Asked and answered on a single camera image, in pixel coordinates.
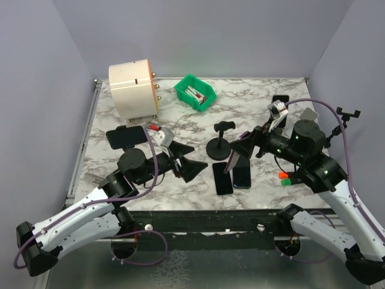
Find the black tripod phone stand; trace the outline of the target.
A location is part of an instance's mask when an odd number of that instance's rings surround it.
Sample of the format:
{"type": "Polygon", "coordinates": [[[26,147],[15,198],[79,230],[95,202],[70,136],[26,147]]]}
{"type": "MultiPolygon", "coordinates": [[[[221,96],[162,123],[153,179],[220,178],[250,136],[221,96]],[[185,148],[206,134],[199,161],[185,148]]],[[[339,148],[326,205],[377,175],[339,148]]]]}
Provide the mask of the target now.
{"type": "MultiPolygon", "coordinates": [[[[347,128],[347,122],[349,122],[351,118],[358,119],[360,117],[361,111],[355,110],[353,113],[347,113],[347,112],[343,111],[343,109],[341,107],[337,107],[336,113],[337,113],[337,115],[341,116],[340,119],[342,121],[343,127],[346,129],[347,128]]],[[[325,149],[330,148],[331,147],[331,139],[333,137],[340,135],[341,133],[342,133],[342,130],[341,130],[340,126],[339,125],[336,126],[331,131],[331,134],[325,139],[324,148],[325,149]]]]}

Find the black round base phone stand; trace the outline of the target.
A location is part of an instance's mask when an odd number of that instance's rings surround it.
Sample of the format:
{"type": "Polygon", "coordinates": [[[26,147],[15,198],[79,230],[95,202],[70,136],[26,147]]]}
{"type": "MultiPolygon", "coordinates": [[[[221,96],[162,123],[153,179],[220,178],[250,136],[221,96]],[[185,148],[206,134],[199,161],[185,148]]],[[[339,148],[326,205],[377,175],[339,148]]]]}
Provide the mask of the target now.
{"type": "Polygon", "coordinates": [[[223,139],[224,132],[228,129],[235,129],[233,121],[220,121],[214,124],[214,131],[219,133],[218,137],[212,138],[206,145],[206,153],[209,158],[215,161],[225,160],[230,155],[229,142],[223,139]]]}

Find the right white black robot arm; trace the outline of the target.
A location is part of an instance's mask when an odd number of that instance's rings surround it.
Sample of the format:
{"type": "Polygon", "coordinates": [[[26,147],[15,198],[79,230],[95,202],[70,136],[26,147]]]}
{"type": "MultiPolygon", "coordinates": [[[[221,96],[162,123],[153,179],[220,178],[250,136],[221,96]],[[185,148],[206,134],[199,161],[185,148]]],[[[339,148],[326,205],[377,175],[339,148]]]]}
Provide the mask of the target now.
{"type": "Polygon", "coordinates": [[[334,253],[359,282],[373,285],[384,280],[384,228],[349,187],[349,177],[340,164],[323,153],[325,134],[311,120],[294,124],[291,137],[278,135],[268,126],[257,126],[230,148],[244,158],[265,153],[298,166],[298,176],[318,194],[343,222],[344,234],[312,217],[303,208],[290,204],[277,213],[276,228],[282,235],[297,232],[334,253]]]}

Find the silver phone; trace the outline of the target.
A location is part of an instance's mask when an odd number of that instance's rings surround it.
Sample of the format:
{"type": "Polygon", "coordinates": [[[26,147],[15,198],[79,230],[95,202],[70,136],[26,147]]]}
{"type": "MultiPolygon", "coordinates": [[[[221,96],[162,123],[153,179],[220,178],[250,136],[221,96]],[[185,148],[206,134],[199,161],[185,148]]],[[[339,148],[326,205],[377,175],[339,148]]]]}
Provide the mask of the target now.
{"type": "Polygon", "coordinates": [[[225,173],[226,162],[213,163],[215,189],[219,196],[230,195],[233,193],[232,180],[230,173],[225,173]]]}

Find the purple phone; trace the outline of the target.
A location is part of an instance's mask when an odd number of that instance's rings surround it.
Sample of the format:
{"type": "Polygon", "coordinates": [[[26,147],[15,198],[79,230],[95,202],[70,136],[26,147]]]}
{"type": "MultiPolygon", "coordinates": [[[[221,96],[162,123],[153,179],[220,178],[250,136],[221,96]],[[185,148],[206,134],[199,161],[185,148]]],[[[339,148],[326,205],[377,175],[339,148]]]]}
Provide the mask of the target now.
{"type": "MultiPolygon", "coordinates": [[[[249,131],[244,132],[243,134],[241,134],[238,137],[238,140],[241,140],[244,137],[248,136],[249,133],[250,133],[249,131]]],[[[223,172],[228,173],[230,170],[232,170],[235,167],[235,165],[237,164],[238,159],[239,159],[239,154],[237,152],[235,152],[233,149],[231,149],[231,153],[230,153],[228,162],[227,162],[223,172]]]]}

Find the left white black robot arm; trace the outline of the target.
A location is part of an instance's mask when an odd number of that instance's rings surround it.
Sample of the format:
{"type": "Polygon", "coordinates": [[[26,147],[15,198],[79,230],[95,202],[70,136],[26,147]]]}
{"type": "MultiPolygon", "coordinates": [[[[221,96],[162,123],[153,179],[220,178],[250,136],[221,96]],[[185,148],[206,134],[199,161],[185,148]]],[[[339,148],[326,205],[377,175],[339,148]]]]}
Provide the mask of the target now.
{"type": "Polygon", "coordinates": [[[117,170],[109,174],[86,197],[55,216],[32,224],[23,222],[16,228],[18,258],[30,276],[51,268],[69,252],[106,237],[127,237],[137,228],[123,205],[139,196],[136,185],[153,181],[172,171],[185,182],[192,181],[208,164],[186,158],[194,148],[172,141],[162,153],[146,158],[136,148],[137,141],[113,141],[112,149],[123,149],[117,170]]]}

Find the black phone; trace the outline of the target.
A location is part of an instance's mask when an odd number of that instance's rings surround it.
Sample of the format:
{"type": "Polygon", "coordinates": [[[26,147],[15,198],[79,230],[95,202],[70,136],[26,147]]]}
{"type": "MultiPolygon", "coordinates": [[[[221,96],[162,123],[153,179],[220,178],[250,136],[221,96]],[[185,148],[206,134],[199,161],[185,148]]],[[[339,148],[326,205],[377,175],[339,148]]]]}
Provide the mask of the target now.
{"type": "Polygon", "coordinates": [[[232,170],[232,175],[235,188],[249,189],[251,187],[250,160],[240,156],[232,170]]]}

